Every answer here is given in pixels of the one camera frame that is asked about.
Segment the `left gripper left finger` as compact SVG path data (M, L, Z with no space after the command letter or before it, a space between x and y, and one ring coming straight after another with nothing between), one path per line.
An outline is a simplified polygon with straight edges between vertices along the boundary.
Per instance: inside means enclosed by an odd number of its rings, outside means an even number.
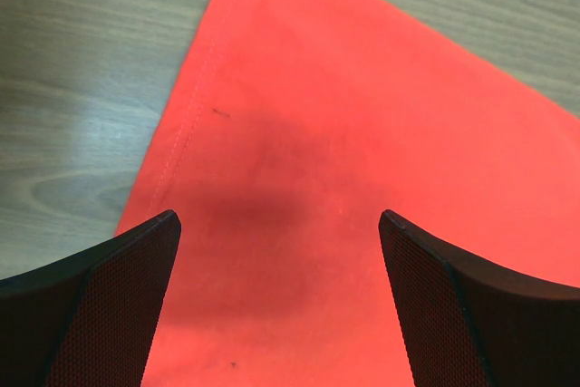
M4 386L139 386L179 246L166 210L1 281Z

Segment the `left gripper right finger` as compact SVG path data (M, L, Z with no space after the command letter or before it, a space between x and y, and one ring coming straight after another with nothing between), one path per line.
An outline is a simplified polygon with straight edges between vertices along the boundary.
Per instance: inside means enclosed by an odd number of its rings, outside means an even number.
M391 210L379 233L414 385L578 385L578 288L488 261Z

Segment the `orange t shirt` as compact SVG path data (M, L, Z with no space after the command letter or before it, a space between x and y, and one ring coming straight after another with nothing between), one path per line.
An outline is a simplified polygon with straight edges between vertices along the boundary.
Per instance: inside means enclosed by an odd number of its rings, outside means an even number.
M123 212L179 252L147 386L409 386L391 209L579 283L579 121L382 0L211 0Z

